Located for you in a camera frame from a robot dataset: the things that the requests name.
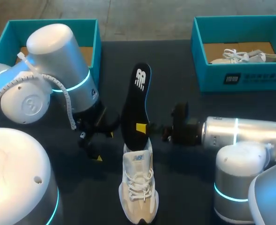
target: coiled cable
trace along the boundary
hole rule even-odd
[[[71,129],[72,130],[76,130],[76,123],[73,119],[73,116],[72,116],[72,107],[71,107],[71,99],[70,99],[70,96],[66,90],[66,88],[64,87],[64,85],[59,81],[57,80],[56,78],[52,77],[52,76],[49,76],[49,75],[45,75],[45,74],[41,74],[42,77],[47,80],[47,81],[50,81],[52,83],[54,83],[55,85],[57,85],[62,91],[63,91],[63,94],[65,96],[65,99],[66,99],[66,106],[67,106],[67,115],[68,115],[68,119],[69,119],[69,122],[70,122],[70,125],[71,125]],[[24,76],[24,77],[19,77],[19,78],[16,78],[12,81],[10,81],[9,83],[7,83],[1,90],[0,90],[0,100],[1,100],[1,97],[4,95],[4,93],[6,93],[10,88],[22,83],[22,82],[25,82],[25,81],[30,81],[30,80],[35,80],[35,79],[40,79],[40,76],[37,76],[37,75],[28,75],[28,76]]]

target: shoe sole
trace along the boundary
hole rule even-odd
[[[119,189],[119,200],[120,200],[122,209],[123,209],[124,214],[126,215],[127,219],[128,219],[132,224],[136,225],[133,221],[131,221],[131,220],[128,218],[127,213],[126,213],[126,211],[124,210],[124,207],[123,207],[123,204],[122,204],[122,200],[121,200],[121,185],[122,185],[122,183],[119,185],[119,188],[118,188],[118,189]],[[157,193],[157,191],[156,191],[156,203],[157,203],[157,208],[156,208],[156,215],[157,215],[157,209],[158,209],[158,193]]]

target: black insole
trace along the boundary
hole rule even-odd
[[[136,124],[149,124],[146,98],[151,80],[151,69],[146,63],[135,65],[129,83],[127,99],[121,113],[121,132],[127,147],[132,151],[143,150],[148,135],[137,131]]]

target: concrete floor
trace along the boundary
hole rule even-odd
[[[8,20],[97,18],[102,40],[186,39],[194,16],[273,14],[276,0],[0,0],[0,35]]]

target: black table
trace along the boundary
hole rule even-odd
[[[176,102],[188,101],[192,117],[240,117],[276,121],[276,92],[201,94],[189,40],[103,42],[100,96],[121,112],[129,77],[137,62],[147,62],[152,81],[147,101],[149,119],[171,124]],[[47,114],[32,125],[6,119],[0,126],[20,129],[36,138],[47,151],[64,204],[67,225],[129,224],[119,202],[123,141],[99,135],[93,140],[103,162],[89,160],[77,146],[66,112],[52,99]],[[156,225],[222,225],[212,210],[215,154],[201,147],[183,148],[151,138],[154,151],[159,209]]]

